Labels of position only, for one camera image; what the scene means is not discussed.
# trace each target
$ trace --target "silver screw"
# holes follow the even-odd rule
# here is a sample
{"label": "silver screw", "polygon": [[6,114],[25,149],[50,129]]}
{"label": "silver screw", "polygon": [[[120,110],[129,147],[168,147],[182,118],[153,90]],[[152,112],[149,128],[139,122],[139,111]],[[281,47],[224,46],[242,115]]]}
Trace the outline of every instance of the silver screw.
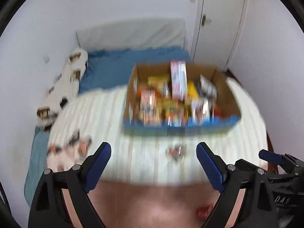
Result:
{"label": "silver screw", "polygon": [[233,164],[228,164],[228,169],[229,170],[235,170],[235,166]]}
{"label": "silver screw", "polygon": [[51,173],[51,170],[50,169],[45,169],[44,172],[43,172],[45,175],[48,175]]}
{"label": "silver screw", "polygon": [[72,167],[73,170],[79,170],[80,169],[80,164],[76,164]]}
{"label": "silver screw", "polygon": [[259,174],[261,174],[261,175],[263,175],[263,174],[265,173],[264,170],[261,169],[261,168],[257,169],[257,172],[258,172]]}

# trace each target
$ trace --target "white door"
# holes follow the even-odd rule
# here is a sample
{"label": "white door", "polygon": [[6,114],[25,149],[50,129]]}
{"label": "white door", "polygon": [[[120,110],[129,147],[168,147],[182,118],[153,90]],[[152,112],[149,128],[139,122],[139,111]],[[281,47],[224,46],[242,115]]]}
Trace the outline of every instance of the white door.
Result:
{"label": "white door", "polygon": [[244,0],[203,0],[194,62],[224,69],[235,43]]}

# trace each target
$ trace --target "white wall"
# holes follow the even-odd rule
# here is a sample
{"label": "white wall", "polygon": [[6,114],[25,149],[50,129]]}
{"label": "white wall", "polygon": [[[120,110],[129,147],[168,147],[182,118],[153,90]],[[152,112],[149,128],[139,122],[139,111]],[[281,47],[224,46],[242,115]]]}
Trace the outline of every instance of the white wall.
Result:
{"label": "white wall", "polygon": [[36,108],[77,46],[75,30],[126,17],[181,16],[190,49],[196,11],[189,0],[27,0],[22,5],[0,38],[0,180],[22,227],[29,214],[23,185]]}
{"label": "white wall", "polygon": [[229,68],[266,121],[274,151],[304,160],[304,33],[280,0],[248,0]]}

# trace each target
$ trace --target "blue gripper pad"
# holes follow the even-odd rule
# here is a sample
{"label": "blue gripper pad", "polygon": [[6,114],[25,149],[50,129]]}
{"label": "blue gripper pad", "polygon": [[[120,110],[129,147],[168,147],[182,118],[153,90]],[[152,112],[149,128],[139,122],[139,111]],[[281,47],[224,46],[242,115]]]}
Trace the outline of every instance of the blue gripper pad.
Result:
{"label": "blue gripper pad", "polygon": [[84,185],[84,191],[88,194],[90,190],[93,190],[99,179],[101,174],[103,173],[109,159],[111,157],[111,146],[109,143],[105,143],[104,148],[99,152],[98,157],[93,162],[91,168],[86,174]]}
{"label": "blue gripper pad", "polygon": [[223,183],[225,179],[223,179],[221,171],[218,169],[206,149],[202,146],[202,143],[198,144],[196,147],[196,156],[201,163],[201,166],[203,167],[212,187],[222,193],[224,191]]}
{"label": "blue gripper pad", "polygon": [[281,155],[269,152],[265,149],[262,149],[259,152],[259,158],[276,165],[283,163]]}

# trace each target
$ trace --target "white striped blanket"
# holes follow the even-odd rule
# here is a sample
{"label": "white striped blanket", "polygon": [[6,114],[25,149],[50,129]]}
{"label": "white striped blanket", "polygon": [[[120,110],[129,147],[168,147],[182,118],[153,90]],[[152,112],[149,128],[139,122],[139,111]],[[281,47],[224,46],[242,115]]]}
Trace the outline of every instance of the white striped blanket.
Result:
{"label": "white striped blanket", "polygon": [[[69,103],[52,127],[49,145],[67,143],[76,129],[81,136],[92,137],[88,155],[106,141],[111,145],[112,156],[101,178],[131,184],[182,185],[207,181],[196,157],[199,142],[206,142],[226,164],[243,158],[262,167],[266,162],[259,159],[258,153],[267,150],[264,120],[249,94],[235,80],[228,78],[227,83],[241,109],[242,119],[226,134],[183,137],[124,134],[122,115],[127,89],[123,86],[92,91]],[[175,162],[166,155],[166,150],[180,144],[186,146],[187,155],[183,161]]]}

